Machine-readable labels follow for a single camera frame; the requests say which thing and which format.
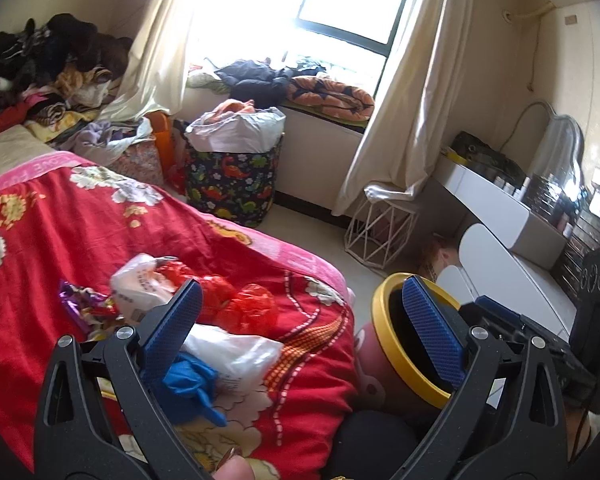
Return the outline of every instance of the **metal screw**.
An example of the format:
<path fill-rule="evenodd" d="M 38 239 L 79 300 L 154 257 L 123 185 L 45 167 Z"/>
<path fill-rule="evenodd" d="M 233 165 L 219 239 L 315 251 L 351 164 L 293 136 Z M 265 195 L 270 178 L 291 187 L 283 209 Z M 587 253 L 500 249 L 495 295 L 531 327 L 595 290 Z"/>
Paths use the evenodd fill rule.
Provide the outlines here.
<path fill-rule="evenodd" d="M 73 341 L 73 340 L 74 340 L 74 338 L 71 337 L 70 335 L 63 335 L 61 338 L 58 339 L 58 346 L 60 348 L 69 346 L 71 344 L 71 341 Z"/>
<path fill-rule="evenodd" d="M 134 334 L 134 329 L 131 326 L 123 326 L 116 332 L 118 339 L 129 339 Z"/>
<path fill-rule="evenodd" d="M 531 339 L 531 343 L 533 346 L 535 346 L 535 348 L 542 349 L 546 347 L 546 341 L 539 336 L 535 336 L 533 339 Z"/>
<path fill-rule="evenodd" d="M 473 337 L 475 339 L 486 339 L 488 337 L 488 332 L 486 330 L 486 328 L 482 328 L 481 326 L 474 326 L 471 330 L 470 330 L 471 334 L 473 335 Z"/>

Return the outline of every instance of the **window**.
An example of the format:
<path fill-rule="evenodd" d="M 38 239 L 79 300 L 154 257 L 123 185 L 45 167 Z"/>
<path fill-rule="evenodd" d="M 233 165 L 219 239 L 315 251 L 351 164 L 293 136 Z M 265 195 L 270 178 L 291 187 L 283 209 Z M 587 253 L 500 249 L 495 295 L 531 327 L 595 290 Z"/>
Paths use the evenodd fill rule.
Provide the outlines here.
<path fill-rule="evenodd" d="M 193 59 L 220 67 L 237 59 L 273 68 L 303 58 L 337 80 L 375 93 L 405 0 L 198 0 Z"/>

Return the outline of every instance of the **red bedspread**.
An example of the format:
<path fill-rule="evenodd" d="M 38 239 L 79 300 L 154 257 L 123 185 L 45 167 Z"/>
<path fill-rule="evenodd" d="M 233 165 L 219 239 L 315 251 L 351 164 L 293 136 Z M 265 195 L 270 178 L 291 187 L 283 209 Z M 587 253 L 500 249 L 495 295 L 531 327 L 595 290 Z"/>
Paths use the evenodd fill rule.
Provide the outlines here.
<path fill-rule="evenodd" d="M 208 468 L 235 443 L 259 479 L 316 478 L 354 393 L 353 318 L 341 283 L 285 268 L 249 246 L 248 230 L 220 227 L 104 168 L 44 171 L 0 183 L 0 434 L 16 455 L 32 468 L 46 362 L 59 336 L 78 334 L 59 304 L 60 280 L 108 293 L 111 274 L 148 253 L 177 256 L 237 287 L 259 283 L 280 309 L 272 335 L 285 343 L 279 363 L 251 395 L 216 400 L 227 428 L 206 420 L 179 428 L 187 446 Z"/>

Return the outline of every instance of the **window frame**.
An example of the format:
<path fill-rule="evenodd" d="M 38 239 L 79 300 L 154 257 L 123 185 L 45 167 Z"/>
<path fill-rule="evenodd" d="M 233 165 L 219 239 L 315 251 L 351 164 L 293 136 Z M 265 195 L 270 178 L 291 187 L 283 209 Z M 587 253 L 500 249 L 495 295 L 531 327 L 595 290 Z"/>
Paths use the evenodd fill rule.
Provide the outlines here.
<path fill-rule="evenodd" d="M 356 34 L 355 32 L 349 32 L 348 30 L 343 30 L 342 28 L 331 27 L 330 25 L 324 25 L 323 23 L 303 20 L 302 18 L 300 18 L 300 14 L 302 13 L 302 9 L 304 9 L 304 4 L 306 3 L 306 1 L 307 0 L 302 0 L 302 3 L 300 3 L 300 7 L 298 8 L 297 15 L 293 20 L 293 26 L 296 29 L 307 30 L 308 32 L 328 36 L 329 38 L 333 38 L 335 40 L 346 41 L 349 44 L 358 46 L 360 48 L 373 52 L 374 54 L 384 56 L 384 64 L 382 65 L 380 76 L 378 78 L 377 83 L 375 84 L 375 90 L 373 91 L 373 97 L 375 97 L 380 86 L 382 76 L 384 76 L 384 70 L 386 69 L 389 54 L 391 53 L 391 49 L 393 48 L 395 36 L 398 33 L 398 27 L 400 26 L 402 12 L 404 11 L 404 7 L 406 6 L 407 0 L 400 0 L 400 5 L 398 6 L 395 19 L 393 20 L 393 26 L 391 27 L 391 32 L 389 33 L 389 38 L 386 43 L 366 38 L 366 36 L 361 36 L 360 34 Z"/>

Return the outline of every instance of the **fingernail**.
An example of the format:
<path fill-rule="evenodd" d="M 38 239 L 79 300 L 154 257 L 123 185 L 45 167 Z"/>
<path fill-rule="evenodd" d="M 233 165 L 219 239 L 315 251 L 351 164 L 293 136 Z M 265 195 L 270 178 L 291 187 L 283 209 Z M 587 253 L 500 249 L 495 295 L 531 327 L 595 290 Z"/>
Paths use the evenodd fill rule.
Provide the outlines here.
<path fill-rule="evenodd" d="M 222 460 L 218 462 L 218 465 L 215 467 L 215 470 L 218 471 L 224 464 L 226 464 L 230 459 L 234 456 L 242 456 L 242 448 L 240 446 L 232 447 L 222 457 Z"/>

